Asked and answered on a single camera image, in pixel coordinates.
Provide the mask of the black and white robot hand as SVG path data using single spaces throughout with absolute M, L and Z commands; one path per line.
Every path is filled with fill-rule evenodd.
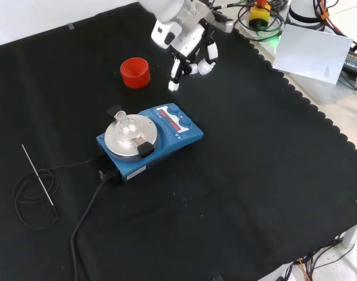
M 178 90 L 182 75 L 199 73 L 205 76 L 213 70 L 218 58 L 213 39 L 215 17 L 205 3 L 168 2 L 155 17 L 151 39 L 174 57 L 168 83 L 170 91 Z

